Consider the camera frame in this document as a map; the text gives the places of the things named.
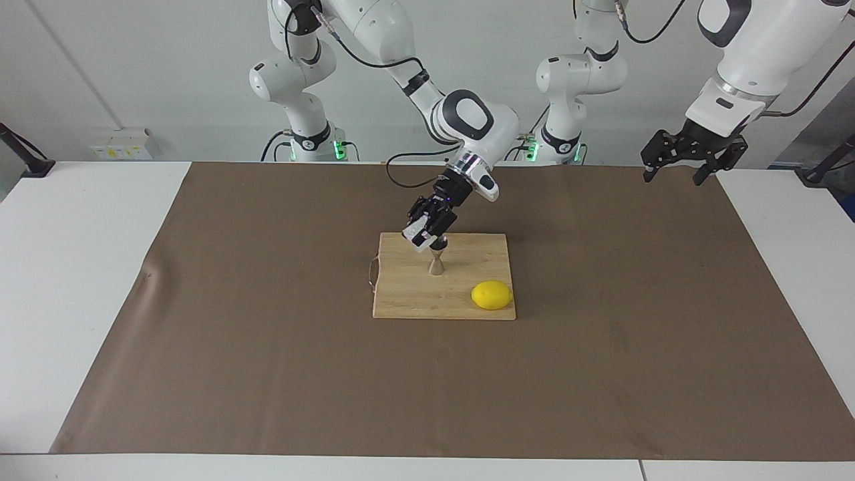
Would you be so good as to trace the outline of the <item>brown paper table mat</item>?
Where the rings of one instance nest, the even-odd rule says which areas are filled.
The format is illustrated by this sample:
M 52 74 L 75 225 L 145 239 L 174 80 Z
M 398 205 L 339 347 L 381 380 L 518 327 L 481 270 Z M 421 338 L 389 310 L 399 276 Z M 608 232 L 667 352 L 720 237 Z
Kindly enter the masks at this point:
M 56 454 L 855 462 L 855 418 L 735 207 L 688 167 L 498 168 L 513 321 L 382 320 L 415 194 L 381 166 L 199 162 Z

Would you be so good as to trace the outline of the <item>black clamp stand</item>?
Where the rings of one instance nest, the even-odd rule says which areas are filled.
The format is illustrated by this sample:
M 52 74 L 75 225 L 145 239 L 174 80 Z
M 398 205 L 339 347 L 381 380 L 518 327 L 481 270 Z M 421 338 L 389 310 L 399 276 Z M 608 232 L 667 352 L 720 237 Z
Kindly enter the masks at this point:
M 49 159 L 45 153 L 33 145 L 30 140 L 15 133 L 13 129 L 0 122 L 0 141 L 12 150 L 25 165 L 22 178 L 46 177 L 55 166 L 56 161 Z
M 828 173 L 855 165 L 855 133 L 831 150 L 818 164 L 797 168 L 795 174 L 806 186 L 818 186 Z

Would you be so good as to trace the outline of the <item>yellow lemon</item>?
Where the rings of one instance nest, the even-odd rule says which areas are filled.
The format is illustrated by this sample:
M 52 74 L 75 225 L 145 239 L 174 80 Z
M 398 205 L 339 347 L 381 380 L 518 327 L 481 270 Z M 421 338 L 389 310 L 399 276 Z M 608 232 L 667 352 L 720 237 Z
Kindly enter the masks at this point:
M 508 284 L 499 280 L 480 281 L 470 291 L 470 297 L 477 307 L 497 311 L 513 302 L 513 292 Z

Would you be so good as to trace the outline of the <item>wooden cutting board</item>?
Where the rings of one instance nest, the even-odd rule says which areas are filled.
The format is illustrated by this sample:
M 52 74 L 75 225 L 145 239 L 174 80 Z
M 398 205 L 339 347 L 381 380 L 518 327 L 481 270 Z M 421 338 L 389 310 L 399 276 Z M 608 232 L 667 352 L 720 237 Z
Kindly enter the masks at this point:
M 434 276 L 430 250 L 416 252 L 400 232 L 382 232 L 373 284 L 375 319 L 513 321 L 513 302 L 488 310 L 474 303 L 472 289 L 482 281 L 512 287 L 505 234 L 450 232 L 440 255 L 445 270 Z

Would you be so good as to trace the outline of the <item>clear textured glass cup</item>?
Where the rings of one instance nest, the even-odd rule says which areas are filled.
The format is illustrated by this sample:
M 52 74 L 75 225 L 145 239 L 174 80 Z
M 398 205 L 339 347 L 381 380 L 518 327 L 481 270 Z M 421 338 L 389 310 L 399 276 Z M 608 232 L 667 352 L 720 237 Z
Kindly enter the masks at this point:
M 424 222 L 413 222 L 403 229 L 402 235 L 418 253 L 424 252 L 437 239 L 437 235 L 428 232 Z

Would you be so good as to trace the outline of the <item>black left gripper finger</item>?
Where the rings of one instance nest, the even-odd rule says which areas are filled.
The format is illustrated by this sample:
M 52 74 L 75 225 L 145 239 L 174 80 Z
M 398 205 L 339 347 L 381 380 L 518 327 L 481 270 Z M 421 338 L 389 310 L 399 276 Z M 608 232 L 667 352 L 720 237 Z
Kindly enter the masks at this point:
M 679 161 L 676 152 L 679 138 L 660 129 L 653 134 L 647 145 L 641 150 L 641 160 L 645 167 L 643 178 L 646 183 L 653 181 L 660 168 L 675 164 Z
M 701 186 L 712 174 L 733 170 L 747 149 L 748 143 L 745 138 L 737 136 L 729 146 L 718 154 L 709 149 L 700 150 L 703 165 L 693 175 L 694 185 Z

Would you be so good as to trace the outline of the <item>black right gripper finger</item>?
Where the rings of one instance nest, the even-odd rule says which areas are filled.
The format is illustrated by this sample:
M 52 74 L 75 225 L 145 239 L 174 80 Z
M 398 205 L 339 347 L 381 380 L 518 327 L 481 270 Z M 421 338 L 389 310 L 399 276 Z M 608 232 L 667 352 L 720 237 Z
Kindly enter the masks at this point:
M 417 223 L 419 219 L 425 218 L 424 228 L 427 228 L 432 224 L 432 219 L 436 216 L 436 198 L 433 195 L 419 196 L 412 207 L 410 207 L 407 216 L 407 227 Z
M 448 245 L 446 232 L 457 219 L 457 214 L 454 212 L 439 212 L 431 217 L 430 222 L 427 224 L 427 231 L 428 234 L 436 238 L 430 245 L 431 250 L 442 251 L 446 249 Z

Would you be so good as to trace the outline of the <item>white wall socket box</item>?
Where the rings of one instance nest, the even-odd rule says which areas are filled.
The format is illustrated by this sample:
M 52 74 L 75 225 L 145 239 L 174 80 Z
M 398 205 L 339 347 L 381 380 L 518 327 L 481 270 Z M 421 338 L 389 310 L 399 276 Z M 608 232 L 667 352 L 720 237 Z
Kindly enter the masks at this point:
M 91 138 L 88 145 L 95 159 L 103 161 L 153 161 L 156 154 L 150 131 L 123 128 Z

